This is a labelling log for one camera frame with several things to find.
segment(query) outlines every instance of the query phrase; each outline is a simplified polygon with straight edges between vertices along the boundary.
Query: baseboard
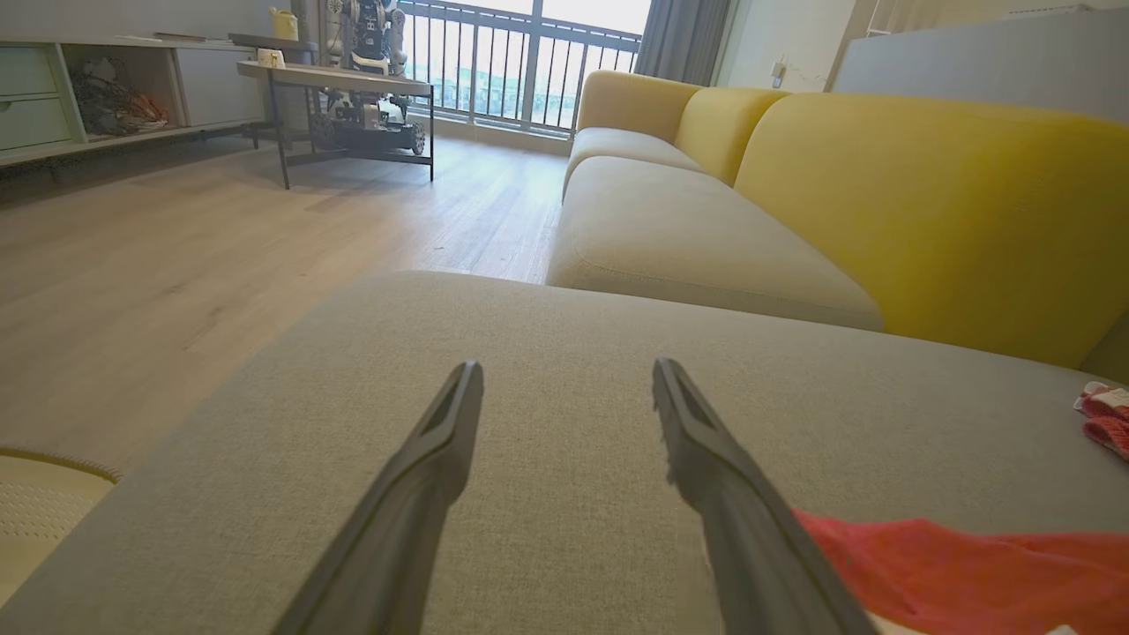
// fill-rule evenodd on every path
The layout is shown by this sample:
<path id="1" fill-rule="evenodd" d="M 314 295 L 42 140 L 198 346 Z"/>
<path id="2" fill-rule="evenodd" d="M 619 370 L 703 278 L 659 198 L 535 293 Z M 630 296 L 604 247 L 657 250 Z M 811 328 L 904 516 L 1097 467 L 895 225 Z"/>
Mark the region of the baseboard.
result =
<path id="1" fill-rule="evenodd" d="M 417 113 L 409 113 L 410 122 L 421 122 L 427 125 L 427 118 Z M 435 132 L 441 137 L 454 137 L 469 141 L 490 143 L 491 146 L 504 146 L 518 150 L 531 150 L 535 153 L 546 153 L 551 155 L 569 156 L 572 151 L 572 141 L 558 139 L 533 132 L 520 132 L 517 130 L 506 130 L 482 123 L 467 123 L 449 119 L 435 119 Z"/>

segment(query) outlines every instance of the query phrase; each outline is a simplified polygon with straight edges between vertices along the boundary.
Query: metal railing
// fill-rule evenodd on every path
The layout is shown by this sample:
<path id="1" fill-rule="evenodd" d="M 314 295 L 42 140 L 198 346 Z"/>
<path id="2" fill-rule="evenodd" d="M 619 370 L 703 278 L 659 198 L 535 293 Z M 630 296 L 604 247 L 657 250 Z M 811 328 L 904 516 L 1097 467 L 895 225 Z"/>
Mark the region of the metal railing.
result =
<path id="1" fill-rule="evenodd" d="M 642 38 L 441 0 L 397 7 L 408 16 L 404 75 L 436 87 L 436 111 L 537 132 L 571 134 L 584 78 L 631 71 Z"/>

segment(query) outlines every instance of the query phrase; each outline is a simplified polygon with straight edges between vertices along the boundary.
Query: gray curtain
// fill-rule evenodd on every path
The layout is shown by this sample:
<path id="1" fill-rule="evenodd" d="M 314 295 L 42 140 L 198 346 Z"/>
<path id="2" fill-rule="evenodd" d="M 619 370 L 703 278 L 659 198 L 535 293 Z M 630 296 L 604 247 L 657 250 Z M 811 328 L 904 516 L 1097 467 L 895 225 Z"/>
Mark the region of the gray curtain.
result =
<path id="1" fill-rule="evenodd" d="M 730 0 L 651 0 L 636 72 L 707 86 Z"/>

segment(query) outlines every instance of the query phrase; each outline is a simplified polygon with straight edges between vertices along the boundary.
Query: red object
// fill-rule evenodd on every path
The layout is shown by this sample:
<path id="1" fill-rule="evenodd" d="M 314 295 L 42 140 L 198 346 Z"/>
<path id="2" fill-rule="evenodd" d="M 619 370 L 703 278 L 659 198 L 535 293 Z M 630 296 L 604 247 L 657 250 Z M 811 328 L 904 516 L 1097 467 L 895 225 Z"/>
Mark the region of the red object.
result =
<path id="1" fill-rule="evenodd" d="M 1083 390 L 1082 393 L 1082 411 L 1089 417 L 1082 426 L 1082 432 L 1091 441 L 1102 444 L 1129 461 L 1129 406 L 1124 405 L 1124 391 L 1108 385 L 1096 385 L 1101 388 L 1093 392 Z"/>
<path id="2" fill-rule="evenodd" d="M 1129 634 L 1129 536 L 971 536 L 796 512 L 870 612 L 928 635 Z"/>
<path id="3" fill-rule="evenodd" d="M 1094 417 L 1086 419 L 1082 432 L 1129 461 L 1129 424 L 1126 421 L 1117 417 Z"/>

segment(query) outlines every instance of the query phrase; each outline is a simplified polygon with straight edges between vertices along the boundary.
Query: wooden floor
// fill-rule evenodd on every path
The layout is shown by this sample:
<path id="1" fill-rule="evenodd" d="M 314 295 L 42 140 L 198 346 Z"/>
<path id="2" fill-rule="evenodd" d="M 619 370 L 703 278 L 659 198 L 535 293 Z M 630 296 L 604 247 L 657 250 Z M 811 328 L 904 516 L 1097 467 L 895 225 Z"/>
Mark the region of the wooden floor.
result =
<path id="1" fill-rule="evenodd" d="M 61 193 L 45 173 L 0 181 L 0 444 L 128 472 L 358 277 L 543 281 L 566 159 L 437 147 L 434 183 L 348 159 L 294 168 L 288 192 L 274 147 L 242 139 L 64 169 Z"/>

